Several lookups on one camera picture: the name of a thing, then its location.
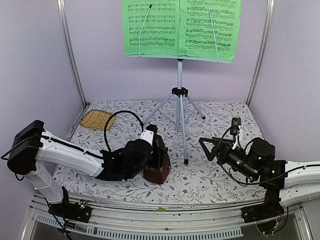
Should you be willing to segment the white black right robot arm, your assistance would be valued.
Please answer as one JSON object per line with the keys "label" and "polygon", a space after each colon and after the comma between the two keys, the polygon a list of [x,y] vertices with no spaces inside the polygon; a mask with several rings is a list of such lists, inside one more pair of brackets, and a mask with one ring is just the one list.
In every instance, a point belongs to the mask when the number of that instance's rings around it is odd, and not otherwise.
{"label": "white black right robot arm", "polygon": [[245,223],[282,215],[284,209],[320,196],[320,163],[275,159],[275,146],[254,138],[248,152],[235,139],[201,137],[199,143],[209,161],[247,178],[245,185],[258,185],[266,190],[263,203],[241,209]]}

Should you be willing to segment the white perforated music stand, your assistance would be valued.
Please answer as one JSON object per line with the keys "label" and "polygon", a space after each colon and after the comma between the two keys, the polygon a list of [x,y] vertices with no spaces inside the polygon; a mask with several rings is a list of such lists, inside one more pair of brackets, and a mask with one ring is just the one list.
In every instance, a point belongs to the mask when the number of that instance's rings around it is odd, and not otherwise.
{"label": "white perforated music stand", "polygon": [[176,120],[175,125],[177,128],[181,130],[185,130],[186,125],[186,119],[185,119],[185,113],[184,113],[184,107],[183,107],[183,99],[187,98],[188,91],[182,86],[182,77],[183,77],[183,61],[184,60],[197,60],[197,61],[208,61],[208,62],[215,62],[215,63],[222,63],[222,64],[229,64],[229,63],[223,63],[223,62],[216,62],[212,61],[209,58],[200,58],[200,57],[188,57],[188,56],[181,56],[178,55],[160,55],[160,54],[152,54],[152,55],[128,55],[130,57],[137,57],[137,58],[164,58],[164,59],[175,59],[177,60],[177,87],[172,90],[172,95],[176,96]]}

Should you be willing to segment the dark red metronome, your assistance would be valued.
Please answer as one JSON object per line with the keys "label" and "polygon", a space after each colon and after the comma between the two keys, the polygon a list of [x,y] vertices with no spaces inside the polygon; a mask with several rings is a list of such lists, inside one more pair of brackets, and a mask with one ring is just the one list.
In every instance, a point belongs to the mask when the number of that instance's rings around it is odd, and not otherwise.
{"label": "dark red metronome", "polygon": [[152,159],[143,170],[143,178],[151,183],[162,185],[171,170],[168,148],[160,135],[156,135],[152,144]]}

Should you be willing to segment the green sheet music page one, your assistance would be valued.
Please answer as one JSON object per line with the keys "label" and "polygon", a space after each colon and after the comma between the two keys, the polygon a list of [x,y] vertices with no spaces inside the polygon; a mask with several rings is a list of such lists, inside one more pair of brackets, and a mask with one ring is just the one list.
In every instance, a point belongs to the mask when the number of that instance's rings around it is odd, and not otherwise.
{"label": "green sheet music page one", "polygon": [[123,0],[124,54],[178,55],[179,0]]}

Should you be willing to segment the green sheet music stack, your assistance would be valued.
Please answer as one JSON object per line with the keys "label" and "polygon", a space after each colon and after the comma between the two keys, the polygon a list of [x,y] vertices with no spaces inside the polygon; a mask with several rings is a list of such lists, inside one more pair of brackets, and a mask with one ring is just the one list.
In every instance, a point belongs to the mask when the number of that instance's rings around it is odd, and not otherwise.
{"label": "green sheet music stack", "polygon": [[181,0],[178,54],[214,62],[235,60],[241,0]]}

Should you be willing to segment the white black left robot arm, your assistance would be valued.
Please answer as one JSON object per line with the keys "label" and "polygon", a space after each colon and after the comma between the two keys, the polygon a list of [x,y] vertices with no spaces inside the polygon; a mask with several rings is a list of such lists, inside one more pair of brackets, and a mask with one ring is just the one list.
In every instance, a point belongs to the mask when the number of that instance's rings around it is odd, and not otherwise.
{"label": "white black left robot arm", "polygon": [[46,199],[49,214],[88,223],[92,208],[86,200],[71,203],[65,187],[58,186],[43,162],[78,170],[102,181],[133,179],[139,173],[154,184],[163,184],[171,170],[168,148],[158,128],[150,124],[136,140],[117,150],[91,150],[60,139],[35,120],[18,132],[10,150],[1,156],[16,175],[24,176]]}

